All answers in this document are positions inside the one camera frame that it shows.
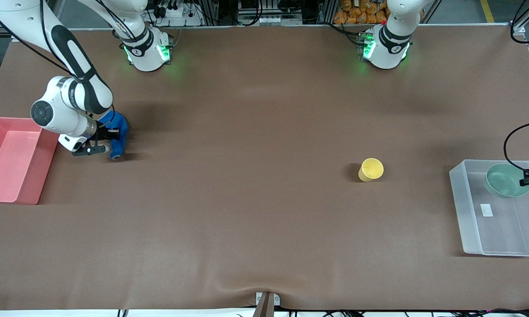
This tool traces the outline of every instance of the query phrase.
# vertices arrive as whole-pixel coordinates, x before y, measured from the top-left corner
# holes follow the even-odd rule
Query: yellow cup
[[[371,182],[384,174],[384,165],[375,158],[367,158],[360,166],[359,179],[363,182]]]

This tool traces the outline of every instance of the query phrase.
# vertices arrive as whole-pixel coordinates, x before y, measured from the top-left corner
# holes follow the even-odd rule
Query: teal bowl
[[[499,198],[515,198],[529,192],[529,186],[521,186],[522,170],[511,164],[496,164],[485,175],[485,188]]]

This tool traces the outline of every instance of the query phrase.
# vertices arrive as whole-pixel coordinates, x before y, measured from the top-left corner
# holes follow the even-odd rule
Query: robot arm
[[[378,24],[366,31],[373,39],[363,58],[386,70],[397,66],[405,58],[411,36],[421,21],[419,12],[429,2],[431,0],[388,0],[391,14],[385,25]]]
[[[130,62],[143,72],[157,70],[170,61],[169,35],[147,27],[140,13],[147,0],[79,0],[101,16],[124,43]]]
[[[31,117],[38,125],[61,134],[59,142],[73,153],[81,152],[93,136],[119,139],[118,131],[108,131],[85,114],[106,112],[112,106],[112,91],[74,35],[42,0],[0,0],[0,22],[21,40],[53,53],[73,75],[52,78],[45,94],[33,103]]]

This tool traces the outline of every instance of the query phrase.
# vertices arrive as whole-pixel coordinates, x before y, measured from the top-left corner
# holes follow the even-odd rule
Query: blue object
[[[110,123],[106,125],[106,128],[120,130],[120,139],[110,140],[111,151],[109,157],[112,160],[115,160],[124,153],[126,137],[128,136],[128,121],[126,121],[125,117],[120,113],[113,110],[106,112],[104,116],[98,119],[98,122],[101,122],[102,124],[105,124],[108,121],[110,121]]]

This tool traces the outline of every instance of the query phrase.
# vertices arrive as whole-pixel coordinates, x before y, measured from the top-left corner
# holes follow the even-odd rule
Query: pink plastic bin
[[[59,134],[27,118],[0,118],[0,203],[35,205]]]

